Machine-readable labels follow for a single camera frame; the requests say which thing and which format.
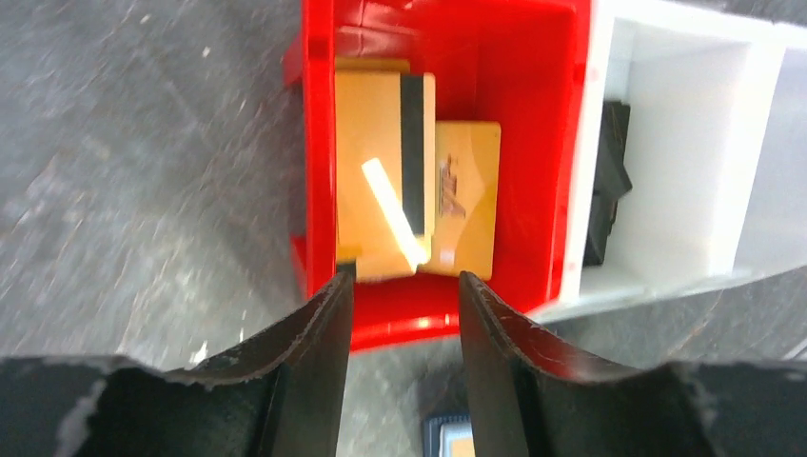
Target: white bin divider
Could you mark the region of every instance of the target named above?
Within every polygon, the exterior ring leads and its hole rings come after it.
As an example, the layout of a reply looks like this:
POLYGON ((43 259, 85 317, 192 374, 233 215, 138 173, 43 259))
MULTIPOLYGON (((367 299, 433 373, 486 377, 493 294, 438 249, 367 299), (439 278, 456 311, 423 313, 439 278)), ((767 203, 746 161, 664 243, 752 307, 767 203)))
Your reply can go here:
POLYGON ((770 22, 661 0, 595 0, 592 11, 561 294, 538 315, 730 280, 786 48, 770 22), (634 189, 605 263, 582 268, 601 105, 614 99, 631 106, 634 189))
MULTIPOLYGON (((807 45, 807 39, 801 42, 807 45)), ((807 265, 807 46, 784 56, 740 236, 737 270, 765 277, 807 265)))

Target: gray floor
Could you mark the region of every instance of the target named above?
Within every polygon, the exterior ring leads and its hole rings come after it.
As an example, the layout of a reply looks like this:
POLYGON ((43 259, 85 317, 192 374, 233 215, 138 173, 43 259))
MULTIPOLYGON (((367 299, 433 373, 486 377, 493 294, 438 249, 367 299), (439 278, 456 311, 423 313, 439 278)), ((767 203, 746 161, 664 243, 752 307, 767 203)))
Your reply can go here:
MULTIPOLYGON (((798 0, 698 2, 807 24, 798 0)), ((0 353, 120 352, 160 368, 300 305, 297 0, 0 0, 0 353)), ((617 361, 807 346, 805 271, 553 326, 617 361)), ((349 364, 340 455, 419 455, 464 408, 454 339, 349 364)))

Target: red plastic bin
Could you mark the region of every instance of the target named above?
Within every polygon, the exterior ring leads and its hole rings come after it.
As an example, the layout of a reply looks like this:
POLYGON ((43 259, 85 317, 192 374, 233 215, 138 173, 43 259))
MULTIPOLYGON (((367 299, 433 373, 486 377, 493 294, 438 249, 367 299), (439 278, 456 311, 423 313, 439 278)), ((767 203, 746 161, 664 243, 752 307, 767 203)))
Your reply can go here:
MULTIPOLYGON (((303 83, 307 221, 292 238, 304 295, 334 274, 334 58, 407 59, 434 73, 438 120, 502 126, 493 277, 522 312, 557 297, 588 52, 589 0, 303 0, 285 82, 303 83)), ((457 278, 355 289, 351 348, 458 333, 457 278)))

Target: yellow package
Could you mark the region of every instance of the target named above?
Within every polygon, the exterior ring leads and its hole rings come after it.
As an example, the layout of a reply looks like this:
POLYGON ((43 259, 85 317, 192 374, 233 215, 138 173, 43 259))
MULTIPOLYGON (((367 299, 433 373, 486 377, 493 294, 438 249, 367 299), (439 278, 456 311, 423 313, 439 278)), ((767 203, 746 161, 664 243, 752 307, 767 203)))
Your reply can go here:
POLYGON ((502 129, 491 122, 438 122, 438 219, 421 271, 490 279, 502 129))
POLYGON ((409 73, 409 61, 406 59, 337 57, 336 71, 341 70, 375 70, 409 73))
POLYGON ((368 256, 337 262, 357 260, 373 278, 412 274, 402 233, 414 235, 426 262, 436 218, 434 77, 337 71, 335 89, 337 253, 368 256))

